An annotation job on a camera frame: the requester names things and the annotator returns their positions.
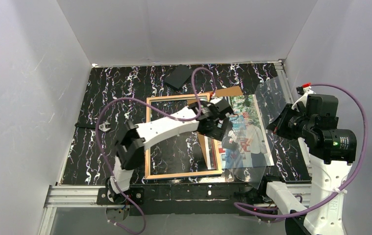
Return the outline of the light wooden picture frame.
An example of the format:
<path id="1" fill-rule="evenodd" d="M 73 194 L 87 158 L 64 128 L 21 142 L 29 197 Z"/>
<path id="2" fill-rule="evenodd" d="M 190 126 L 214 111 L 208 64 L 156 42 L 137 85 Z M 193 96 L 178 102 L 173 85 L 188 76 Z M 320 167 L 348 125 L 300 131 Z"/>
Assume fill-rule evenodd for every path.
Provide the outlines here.
<path id="1" fill-rule="evenodd" d="M 194 94 L 148 97 L 147 104 L 160 103 L 156 108 L 168 113 L 181 110 L 195 102 Z M 171 179 L 222 174 L 219 141 L 195 132 L 168 138 L 145 151 L 145 179 Z"/>

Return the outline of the clear acrylic sheet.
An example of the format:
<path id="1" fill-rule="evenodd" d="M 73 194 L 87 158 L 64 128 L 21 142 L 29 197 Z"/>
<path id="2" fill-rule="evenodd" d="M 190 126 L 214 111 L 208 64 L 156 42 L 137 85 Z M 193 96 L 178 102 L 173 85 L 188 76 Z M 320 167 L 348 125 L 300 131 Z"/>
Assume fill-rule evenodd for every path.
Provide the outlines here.
<path id="1" fill-rule="evenodd" d="M 272 131 L 267 130 L 266 126 L 280 115 L 282 109 L 286 105 L 286 100 L 282 95 L 282 89 L 278 78 L 260 83 L 256 87 L 253 95 L 255 95 L 258 107 L 261 111 L 274 165 L 265 167 L 223 169 L 222 178 L 227 183 L 246 182 L 257 188 L 261 183 L 262 177 L 266 173 L 271 173 L 273 169 L 280 171 L 285 168 L 285 155 L 281 150 L 284 139 L 277 136 Z"/>

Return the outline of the colour photo print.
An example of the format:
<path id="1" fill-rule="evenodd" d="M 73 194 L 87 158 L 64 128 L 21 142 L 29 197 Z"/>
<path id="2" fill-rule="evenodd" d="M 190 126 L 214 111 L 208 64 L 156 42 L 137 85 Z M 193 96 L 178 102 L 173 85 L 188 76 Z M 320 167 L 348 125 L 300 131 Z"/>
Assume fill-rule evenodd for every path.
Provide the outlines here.
<path id="1" fill-rule="evenodd" d="M 225 96 L 234 114 L 218 144 L 222 169 L 274 165 L 255 95 Z"/>

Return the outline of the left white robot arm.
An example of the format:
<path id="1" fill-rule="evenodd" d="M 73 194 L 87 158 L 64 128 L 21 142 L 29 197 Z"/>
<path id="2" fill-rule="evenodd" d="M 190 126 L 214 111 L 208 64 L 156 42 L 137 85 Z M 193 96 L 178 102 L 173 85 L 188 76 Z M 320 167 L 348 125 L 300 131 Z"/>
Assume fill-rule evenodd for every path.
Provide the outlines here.
<path id="1" fill-rule="evenodd" d="M 145 151 L 152 146 L 186 132 L 221 141 L 230 125 L 234 111 L 225 99 L 194 102 L 167 117 L 151 122 L 133 124 L 127 121 L 118 129 L 115 166 L 109 182 L 115 194 L 130 188 L 134 169 L 145 163 Z"/>

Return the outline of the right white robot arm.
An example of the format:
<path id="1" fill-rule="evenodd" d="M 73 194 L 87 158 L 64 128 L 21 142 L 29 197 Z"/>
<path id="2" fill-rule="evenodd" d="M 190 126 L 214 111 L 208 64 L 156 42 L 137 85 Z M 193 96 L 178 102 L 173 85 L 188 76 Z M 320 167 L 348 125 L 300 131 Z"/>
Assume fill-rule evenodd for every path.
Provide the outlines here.
<path id="1" fill-rule="evenodd" d="M 286 104 L 266 129 L 288 140 L 302 138 L 312 166 L 310 207 L 334 198 L 305 213 L 304 228 L 312 235 L 342 235 L 342 207 L 351 165 L 356 158 L 357 137 L 339 129 L 338 99 L 333 95 L 304 94 L 295 104 Z"/>

